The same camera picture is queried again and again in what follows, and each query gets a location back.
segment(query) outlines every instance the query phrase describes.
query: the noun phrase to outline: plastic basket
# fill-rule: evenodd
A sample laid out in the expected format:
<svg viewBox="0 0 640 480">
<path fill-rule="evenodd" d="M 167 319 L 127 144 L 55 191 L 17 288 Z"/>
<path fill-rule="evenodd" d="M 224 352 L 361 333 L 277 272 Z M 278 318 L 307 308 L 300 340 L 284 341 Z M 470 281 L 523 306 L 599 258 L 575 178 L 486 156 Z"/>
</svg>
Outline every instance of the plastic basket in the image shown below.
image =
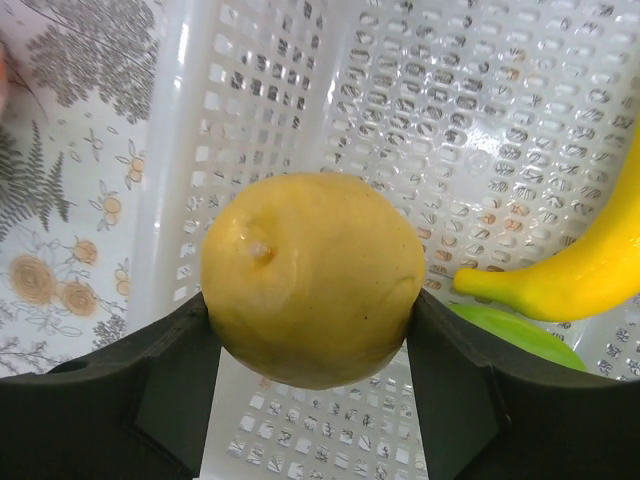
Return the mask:
<svg viewBox="0 0 640 480">
<path fill-rule="evenodd" d="M 365 178 L 418 229 L 425 288 L 473 302 L 452 292 L 456 269 L 513 269 L 572 243 L 635 128 L 633 0 L 175 0 L 166 18 L 129 331 L 198 291 L 199 245 L 234 194 L 293 171 Z M 627 380 L 639 317 L 629 302 L 544 328 Z M 326 392 L 225 354 L 202 478 L 427 478 L 414 406 L 405 352 Z"/>
</svg>

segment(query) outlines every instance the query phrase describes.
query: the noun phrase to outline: floral tablecloth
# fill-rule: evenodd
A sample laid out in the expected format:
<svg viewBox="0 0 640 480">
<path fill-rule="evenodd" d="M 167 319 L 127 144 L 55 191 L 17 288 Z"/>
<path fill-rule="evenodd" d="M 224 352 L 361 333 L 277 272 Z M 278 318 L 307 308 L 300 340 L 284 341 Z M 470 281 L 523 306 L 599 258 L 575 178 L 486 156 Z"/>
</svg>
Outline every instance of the floral tablecloth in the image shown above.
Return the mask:
<svg viewBox="0 0 640 480">
<path fill-rule="evenodd" d="M 160 0 L 0 0 L 0 376 L 123 334 Z"/>
</svg>

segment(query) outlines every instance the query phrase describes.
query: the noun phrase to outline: yellow lemon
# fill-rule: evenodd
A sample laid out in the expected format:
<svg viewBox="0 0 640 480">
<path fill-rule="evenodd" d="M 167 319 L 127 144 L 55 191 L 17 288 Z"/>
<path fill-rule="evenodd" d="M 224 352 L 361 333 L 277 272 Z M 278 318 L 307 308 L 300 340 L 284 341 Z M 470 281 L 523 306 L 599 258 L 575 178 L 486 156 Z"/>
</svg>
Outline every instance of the yellow lemon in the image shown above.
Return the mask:
<svg viewBox="0 0 640 480">
<path fill-rule="evenodd" d="M 247 187 L 207 233 L 201 267 L 227 350 L 265 377 L 309 389 L 384 367 L 405 338 L 425 275 L 407 220 L 340 173 Z"/>
</svg>

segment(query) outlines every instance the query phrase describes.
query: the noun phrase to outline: banana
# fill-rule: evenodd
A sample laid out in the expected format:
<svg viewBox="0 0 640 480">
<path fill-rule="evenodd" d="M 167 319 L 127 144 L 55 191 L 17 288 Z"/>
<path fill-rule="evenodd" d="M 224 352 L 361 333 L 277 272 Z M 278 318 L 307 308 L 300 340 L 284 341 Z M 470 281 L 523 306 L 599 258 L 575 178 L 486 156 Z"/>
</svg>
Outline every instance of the banana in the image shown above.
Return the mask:
<svg viewBox="0 0 640 480">
<path fill-rule="evenodd" d="M 640 128 L 607 205 L 575 243 L 519 270 L 459 270 L 453 287 L 545 322 L 597 315 L 640 292 Z"/>
</svg>

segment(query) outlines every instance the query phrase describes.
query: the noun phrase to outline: printed flower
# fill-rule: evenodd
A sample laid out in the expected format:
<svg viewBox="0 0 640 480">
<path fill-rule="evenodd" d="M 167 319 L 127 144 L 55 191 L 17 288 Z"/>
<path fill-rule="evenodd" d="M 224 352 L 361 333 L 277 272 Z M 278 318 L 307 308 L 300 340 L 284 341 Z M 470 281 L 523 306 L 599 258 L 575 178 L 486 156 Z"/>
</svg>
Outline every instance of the printed flower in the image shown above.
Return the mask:
<svg viewBox="0 0 640 480">
<path fill-rule="evenodd" d="M 98 257 L 98 249 L 89 240 L 76 240 L 76 245 L 73 247 L 73 256 L 80 263 L 93 265 Z"/>
<path fill-rule="evenodd" d="M 51 303 L 56 292 L 53 273 L 42 260 L 32 255 L 21 255 L 11 262 L 9 281 L 16 295 L 35 305 Z"/>
<path fill-rule="evenodd" d="M 80 317 L 88 317 L 97 306 L 96 297 L 91 287 L 78 281 L 65 285 L 60 300 L 69 311 Z"/>
<path fill-rule="evenodd" d="M 124 297 L 129 296 L 129 259 L 125 258 L 124 263 L 118 264 L 118 269 L 114 272 L 116 277 L 116 290 Z"/>
<path fill-rule="evenodd" d="M 89 200 L 89 203 L 96 210 L 103 212 L 103 217 L 98 222 L 98 231 L 105 228 L 109 230 L 109 227 L 117 225 L 120 219 L 122 203 L 116 198 L 118 192 L 107 190 L 107 186 L 102 180 L 100 180 L 100 193 L 102 196 L 98 197 L 97 200 Z"/>
<path fill-rule="evenodd" d="M 122 157 L 116 156 L 116 160 L 120 163 L 124 163 L 129 167 L 127 176 L 124 177 L 124 182 L 127 188 L 131 190 L 131 183 L 140 183 L 142 181 L 142 172 L 144 171 L 144 159 L 145 152 L 136 150 L 136 146 L 132 140 L 129 140 L 129 156 Z"/>
<path fill-rule="evenodd" d="M 106 197 L 102 201 L 102 208 L 104 209 L 104 219 L 109 225 L 115 225 L 118 223 L 119 213 L 122 211 L 122 204 L 116 197 Z"/>
</svg>

